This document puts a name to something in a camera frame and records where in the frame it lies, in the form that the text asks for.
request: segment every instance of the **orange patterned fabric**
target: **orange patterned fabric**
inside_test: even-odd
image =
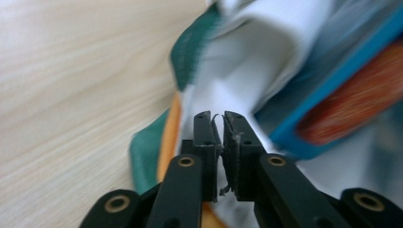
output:
[[[297,126],[316,145],[340,139],[403,99],[403,39],[380,52]]]

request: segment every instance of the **light wooden surface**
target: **light wooden surface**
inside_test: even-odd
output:
[[[132,189],[131,136],[164,112],[168,53],[202,0],[0,1],[0,227],[78,227]]]

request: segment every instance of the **teal fabric edge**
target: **teal fabric edge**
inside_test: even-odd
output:
[[[171,50],[171,63],[179,91],[192,84],[202,51],[221,21],[217,3],[193,22]]]
[[[151,125],[135,134],[131,141],[129,147],[131,174],[134,189],[139,194],[158,183],[158,158],[168,111],[166,110]]]

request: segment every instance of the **cloth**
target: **cloth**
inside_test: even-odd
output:
[[[320,62],[337,44],[346,45],[348,34],[357,35],[356,31],[362,29],[357,26],[359,29],[347,29],[346,36],[332,36],[325,26],[344,30],[349,23],[339,22],[354,8],[365,5],[376,10],[378,6],[370,0],[353,2],[222,0],[211,5],[172,48],[177,91],[171,107],[137,133],[130,145],[136,191],[141,194],[163,181],[169,161],[179,154],[181,141],[193,138],[193,117],[206,110],[213,115],[225,110],[243,115],[266,151],[277,153],[254,114],[307,61]],[[369,10],[350,20],[364,23],[371,13]],[[222,122],[217,121],[217,125],[223,130]],[[219,161],[218,187],[226,185]],[[218,203],[204,203],[202,209],[203,227],[258,227],[253,204],[237,202],[231,193],[219,197]]]

